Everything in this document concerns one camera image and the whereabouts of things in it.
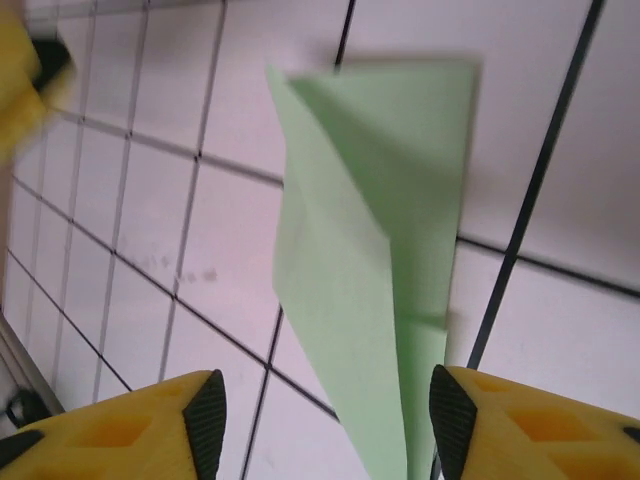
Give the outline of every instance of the black grout line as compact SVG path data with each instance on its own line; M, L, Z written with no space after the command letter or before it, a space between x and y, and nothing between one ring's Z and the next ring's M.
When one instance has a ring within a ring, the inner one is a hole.
M41 192L44 190L44 161L45 161L45 155L46 155L46 143L47 143L47 139L48 139L48 135L44 132L44 130L42 130L40 132L40 140L43 141L43 145L41 146L41 150L40 150L40 164L38 166L38 186L36 188L38 188ZM31 268L33 269L33 272L35 273L35 257L36 257L36 252L37 252L37 231L39 231L39 224L40 224L40 204L37 205L36 207L36 215L33 219L33 246L31 247ZM25 348L26 346L29 344L29 334L31 333L31 314L32 314L32 310L33 310L33 283L31 283L29 285L29 291L27 292L27 318L25 319L25 331L24 333L24 345Z
M221 3L223 0L173 0L167 2L148 2L149 10L167 10L181 9L185 7L193 7L197 5L211 5ZM146 4L144 1L135 3L98 3L97 16L118 15L124 13L137 13L144 10ZM68 19L68 18L85 18L92 14L91 3L80 2L73 5L61 5L58 8L40 7L34 8L26 12L26 20L28 22L46 21L51 19Z
M222 47L222 35L224 33L224 25L227 19L227 2L222 2L222 9L218 18L218 28L211 46L211 58L209 60L209 72L207 75L207 83L204 90L204 101L202 111L200 112L200 127L198 129L197 150L198 156L202 156L202 146L204 145L204 137L207 133L207 124L209 122L209 110L211 108L211 98L213 96L213 83L215 81L216 72L218 71L218 58Z
M82 122L82 119L76 114L62 111L62 110L56 110L56 113L60 115L60 118L62 118L67 122L71 122L71 123ZM279 175L275 175L273 173L259 170L259 169L254 169L251 167L246 167L232 160L226 160L223 158L215 157L213 155L209 155L207 153L200 152L198 149L189 150L188 148L183 147L181 145L172 144L164 140L161 140L159 138L151 137L149 135L134 132L131 130L125 130L115 125L110 125L110 124L101 122L99 120L91 119L91 118L85 118L84 125L85 127L90 127L101 133L106 133L116 137L125 138L125 139L127 137L130 137L130 140L133 143L145 145L151 148L156 148L158 150L171 153L179 157L183 157L190 161L193 161L195 157L199 157L200 161L206 165L210 165L212 167L216 167L230 173L235 173L241 177L246 177L246 178L256 180L258 182L262 182L278 188L282 188L283 186L282 177Z
M278 377L280 380L282 380L284 383L286 383L287 385L289 385L291 388L293 388L296 392L298 392L300 395L302 395L303 397L305 397L307 400L309 400L311 403L313 403L316 407L318 407L320 410L322 410L324 413L326 413L327 415L329 415L331 418L333 418L336 421L340 421L338 419L338 415L336 414L335 410L333 408L331 408L329 405L327 405L326 403L324 403L322 400L320 400L318 397L316 397L315 395L311 394L309 391L305 390L304 388L302 388L298 383L296 383L291 377L289 377L287 374L285 374L284 372L280 371L278 368L276 367L271 367L271 373L273 375L275 375L276 377Z
M198 128L198 137L196 142L196 149L198 152L202 151L204 144L204 137L207 130L207 121L209 118L209 103L211 102L211 91L213 89L213 81L216 72L216 66L218 63L218 53L220 51L220 44L222 43L222 31L224 28L224 22L227 15L227 3L222 3L222 11L218 18L218 29L214 35L213 44L211 45L211 59L209 62L209 72L207 75L207 82L205 87L204 101L202 105L202 111L200 112L200 126ZM178 258L176 259L175 275L173 280L173 286L171 288L171 305L169 307L169 318L167 319L167 327L165 331L164 343L162 346L162 356L160 358L160 371L158 373L158 381L164 380L165 372L167 369L167 361L169 358L169 345L171 343L171 334L173 332L173 323L176 316L176 297L178 294L178 288L180 287L180 278L183 275L184 259L187 250L187 241L189 238L189 230L191 228L191 217L193 215L193 204L195 202L196 188L198 184L198 176L200 173L200 156L199 154L194 157L194 164L191 170L191 180L189 182L189 190L187 192L187 202L185 206L184 219L182 223L182 230L180 233L180 240L178 243Z
M353 12L356 8L356 0L349 0L349 5L347 6L347 14L344 18L344 25L342 27L342 33L340 34L340 43L338 45L338 53L336 54L336 59L333 62L336 69L339 69L342 65L342 60L344 59L344 52L347 49L347 40L349 38L349 29L351 28L351 21L353 20Z
M15 182L16 185L18 185L20 188L25 190L27 193L29 193L30 195L35 197L36 200L38 200L39 202L42 202L44 205L49 207L58 216L60 216L61 218L63 218L67 222L71 223L76 229L78 229L81 233L85 234L87 237L89 237L91 240L93 240L98 246L102 247L104 250L109 252L111 255L115 256L115 258L117 260L119 260L120 262L122 262L123 264L125 264L126 266L131 268L132 270L134 270L138 275L140 275L146 281L148 281L149 283L154 285L156 288L158 288L160 291L162 291L162 293L164 293L165 295L169 296L172 299L175 299L175 301L177 302L178 305L183 307L185 310L187 310L189 313L191 313L194 317L196 317L202 323L207 325L213 331L215 331L218 335L220 335L222 338L224 338L226 341L228 341L234 347L236 347L237 349L241 350L245 355L247 355L253 361L255 361L256 363L261 365L263 368L267 368L267 362L260 355L258 355L257 353L253 352L244 343L242 343L240 340L238 340L233 335L228 333L226 330L221 328L219 325L217 325L216 323L214 323L213 321L208 319L206 316L204 316L198 310L196 310L191 305L189 305L186 301L181 299L178 295L174 295L171 292L171 290L169 290L167 287L165 287L164 285L159 283L153 277L149 276L149 274L147 274L144 270L142 270L138 265L136 265L135 263L131 262L129 259L123 257L120 253L118 253L116 251L115 248L113 248L110 245L108 245L107 243L105 243L102 239L98 238L95 234L93 234L91 231L87 230L84 226L80 225L79 223L77 223L72 218L69 218L62 210L60 210L58 207L53 205L47 199L43 198L41 195L38 195L37 192L32 190L28 185L26 185L20 179L14 177L14 182ZM271 371L273 372L274 375L276 375L277 377L282 379L285 383L287 383L291 388L293 388L298 393L300 393L302 396L307 398L311 403L313 403L316 406L318 406L321 410L323 410L325 413L327 413L332 418L337 419L337 417L335 415L335 412L330 407L328 407L322 400L316 398L315 395L313 395L312 393L308 392L302 386L300 386L298 383L296 383L293 379L291 379L290 377L286 376L284 373L282 373L279 370L277 370L276 367L271 367Z
M95 18L91 21L91 26L89 31L87 32L87 51L85 58L86 70L83 72L82 81L80 83L80 112L84 114L87 107L87 99L89 97L89 78L91 72L91 63L92 63L92 52L93 52L93 40L95 36ZM82 141L84 138L84 128L82 125L78 125L76 131L76 144L73 152L73 173L71 177L71 192L68 203L69 208L69 217L73 218L75 216L76 204L78 200L78 181L80 178L80 159L82 157ZM67 300L67 287L69 280L69 264L71 261L71 238L72 238L73 229L71 224L67 223L67 236L65 239L65 247L64 247L64 263L62 267L62 279L61 279L61 291L60 291L60 307L62 310L65 308L66 300ZM60 317L60 321L58 323L58 331L56 335L56 347L55 354L53 357L53 379L51 381L51 386L55 391L55 386L58 381L58 363L60 360L60 349L62 347L62 316Z
M173 278L173 286L171 287L170 297L171 305L169 306L169 317L167 319L167 327L164 335L164 343L162 345L162 356L160 357L160 371L158 373L158 382L164 380L167 368L167 360L169 357L169 344L171 342L171 334L173 332L173 322L176 316L176 296L180 287L180 278L183 274L184 257L187 250L187 239L189 238L189 228L191 225L191 217L193 215L193 203L196 196L196 185L198 183L198 172L200 171L200 162L196 160L191 171L191 180L189 181L189 191L187 193L187 202L184 211L184 220L180 233L180 241L178 244L178 258L176 260L175 275Z
M573 92L578 83L580 71L582 70L582 65L584 64L587 56L589 45L591 44L591 40L594 36L604 3L604 0L593 0L591 2L591 7L587 13L587 17L582 27L582 32L580 33L578 43L571 58L571 63L569 64L566 77L562 84L562 89L558 95L558 100L556 102L551 121L549 122L549 128L544 141L542 142L540 154L538 155L536 166L531 175L527 192L525 193L524 200L522 201L522 206L518 213L518 218L516 220L511 239L509 240L506 254L502 261L502 265L500 266L498 278L496 279L493 291L491 292L487 309L485 310L482 323L480 324L480 329L478 330L478 335L476 336L473 349L471 350L471 355L467 362L468 368L478 368L484 350L487 346L487 342L489 341L489 335L491 334L498 310L500 309L500 303L502 302L506 292L511 272L513 271L513 267L517 261L518 253L522 246L527 226L529 225L529 220L531 219L536 200L538 199L538 194L540 193L542 182L553 154L553 149L560 134L560 129L562 128L562 123L569 108Z
M495 253L498 255L504 255L506 253L504 248L498 247L497 245L491 245L489 243L483 242L482 240L467 237L466 235L460 233L456 236L456 242L460 242L463 245L475 247L488 253Z
M131 387L129 387L129 385L127 384L127 382L124 381L124 379L120 376L120 374L115 370L115 368L113 368L111 366L111 364L107 361L106 358L104 358L102 356L102 354L100 354L100 352L98 351L98 349L91 343L91 341L86 337L86 335L82 332L82 330L80 330L80 328L78 328L78 326L75 324L75 322L73 320L71 320L67 314L62 310L62 308L60 308L60 305L58 305L58 303L55 301L55 299L49 294L49 292L47 292L45 290L45 288L42 286L42 284L40 284L40 282L38 282L38 280L36 280L36 278L33 276L33 274L29 271L29 269L27 269L27 267L25 267L22 262L20 260L18 260L18 258L15 256L15 254L9 249L7 248L7 253L11 256L11 258L13 258L15 260L15 262L20 266L20 268L22 270L24 270L24 272L27 274L27 276L29 277L29 279L31 280L32 285L38 287L42 293L44 294L45 297L47 297L47 299L53 304L53 306L58 310L58 312L62 315L62 317L69 322L69 324L75 329L76 332L78 332L78 334L82 337L82 339L85 341L85 343L89 346L89 348L91 348L91 350L93 350L93 352L98 356L98 358L100 360L102 360L104 362L104 364L109 368L109 370L111 370L113 372L113 374L118 378L118 380L120 380L120 382L122 382L122 384L127 388L127 390L131 391Z
M518 261L527 265L532 265L544 271L551 271L563 277L568 277L572 280L577 280L591 287L616 293L620 296L629 297L633 300L640 300L640 290L634 289L632 287L627 287L625 285L613 283L609 280L597 278L586 273L581 273L576 270L572 270L570 268L562 267L559 265L553 265L549 262L546 262L545 260L534 258L529 255L518 255Z
M249 464L251 463L251 453L253 452L253 446L255 445L256 435L258 433L258 426L260 425L260 416L262 415L262 409L264 408L264 402L267 398L267 386L269 385L269 374L273 368L273 359L276 355L276 346L280 337L280 329L282 328L282 320L284 317L284 311L282 307L278 308L278 314L276 317L273 334L271 336L271 344L269 345L269 356L267 357L267 364L264 369L264 376L262 377L262 385L260 385L260 393L258 394L258 401L256 402L256 410L253 415L253 422L251 424L251 432L249 433L249 439L247 441L247 451L244 456L244 462L242 465L242 474L240 480L246 480L249 473Z
M147 27L149 24L149 12L147 8L144 8L144 11L140 18L140 29L138 31L138 43L136 45L135 59L134 59L134 69L133 69L133 78L131 81L131 91L130 91L130 99L129 99L129 111L127 112L127 129L131 131L133 128L133 122L136 114L136 104L138 100L138 90L140 88L140 75L142 71L142 62L144 57L144 46L145 39L147 36ZM83 115L82 123L84 125L87 124L86 116ZM113 222L113 231L111 236L111 245L104 244L103 247L109 251L109 269L107 270L107 286L105 288L105 299L104 306L102 311L102 322L100 325L100 342L98 348L100 349L100 354L104 352L106 337L107 337L107 329L109 326L109 313L111 309L111 300L113 295L113 278L115 275L116 269L116 255L115 249L118 243L118 237L120 236L120 224L122 222L122 211L124 207L124 197L126 191L127 184L127 175L129 172L129 157L131 153L131 135L124 135L124 148L122 151L122 164L120 165L120 179L118 180L118 196L116 198L116 211L115 218ZM71 219L71 222L79 227L76 222ZM94 238L93 234L83 229L83 233L85 233L90 238ZM102 365L98 364L98 368L96 370L96 377L93 385L93 401L96 402L98 400L98 395L100 391L100 378L102 376Z

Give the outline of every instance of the white tile floor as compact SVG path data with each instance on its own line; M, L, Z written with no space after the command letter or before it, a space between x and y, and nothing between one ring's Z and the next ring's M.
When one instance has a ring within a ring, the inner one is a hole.
M81 1L29 3L79 76L18 156L9 322L66 408L221 368L219 478L368 478L271 289L285 153L263 71L331 69L348 1ZM458 243L450 364L469 359L589 7L356 3L345 64L483 60L461 234L489 245ZM638 14L604 8L480 363L636 417Z

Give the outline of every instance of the black rubber pad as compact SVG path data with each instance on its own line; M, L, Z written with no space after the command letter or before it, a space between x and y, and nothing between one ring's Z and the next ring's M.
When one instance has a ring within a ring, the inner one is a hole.
M0 470L44 438L40 430L27 430L0 440Z
M227 423L222 372L216 370L182 411L198 480L213 480L220 466Z
M38 392L28 388L18 389L7 402L4 413L16 428L22 428L52 416Z
M67 47L55 38L32 38L31 42L40 60L40 73L31 83L40 93L60 72L72 65L71 55Z
M429 414L447 480L462 478L477 413L467 392L446 368L437 365L431 377Z

